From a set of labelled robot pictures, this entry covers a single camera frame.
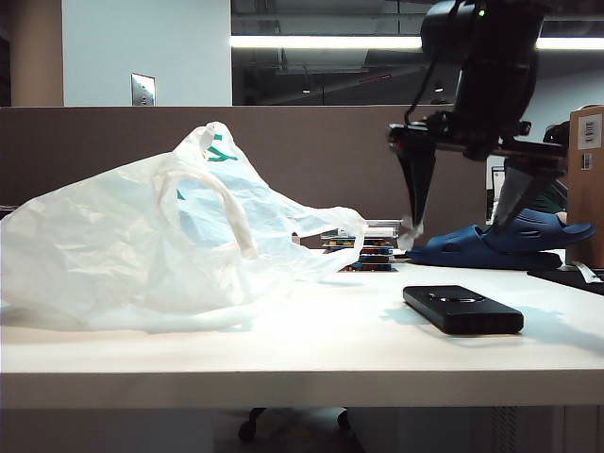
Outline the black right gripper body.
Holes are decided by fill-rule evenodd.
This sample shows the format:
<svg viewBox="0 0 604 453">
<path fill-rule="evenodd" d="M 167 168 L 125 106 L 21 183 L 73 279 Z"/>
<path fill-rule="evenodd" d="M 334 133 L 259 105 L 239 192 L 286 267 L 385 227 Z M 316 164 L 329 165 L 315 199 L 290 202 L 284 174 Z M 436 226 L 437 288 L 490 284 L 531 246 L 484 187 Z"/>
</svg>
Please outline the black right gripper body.
<svg viewBox="0 0 604 453">
<path fill-rule="evenodd" d="M 555 143 L 518 141 L 531 130 L 529 121 L 513 121 L 502 128 L 480 119 L 467 119 L 452 111 L 436 111 L 419 122 L 390 125 L 389 145 L 402 156 L 412 148 L 460 152 L 471 160 L 491 155 L 561 160 L 566 147 Z"/>
</svg>

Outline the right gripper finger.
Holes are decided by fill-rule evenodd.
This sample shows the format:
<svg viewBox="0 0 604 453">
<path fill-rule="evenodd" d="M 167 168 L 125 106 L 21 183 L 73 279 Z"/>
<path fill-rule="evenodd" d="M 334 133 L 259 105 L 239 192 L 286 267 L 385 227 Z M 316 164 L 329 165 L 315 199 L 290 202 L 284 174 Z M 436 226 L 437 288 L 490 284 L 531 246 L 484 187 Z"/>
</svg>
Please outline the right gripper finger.
<svg viewBox="0 0 604 453">
<path fill-rule="evenodd" d="M 408 230 L 397 239 L 399 249 L 412 249 L 424 231 L 423 220 L 435 167 L 435 146 L 420 141 L 399 141 L 396 154 L 403 170 L 410 199 L 411 214 L 401 220 Z"/>
<path fill-rule="evenodd" d="M 506 159 L 505 169 L 506 178 L 494 213 L 494 232 L 506 228 L 539 193 L 564 175 L 556 162 L 545 159 Z"/>
</svg>

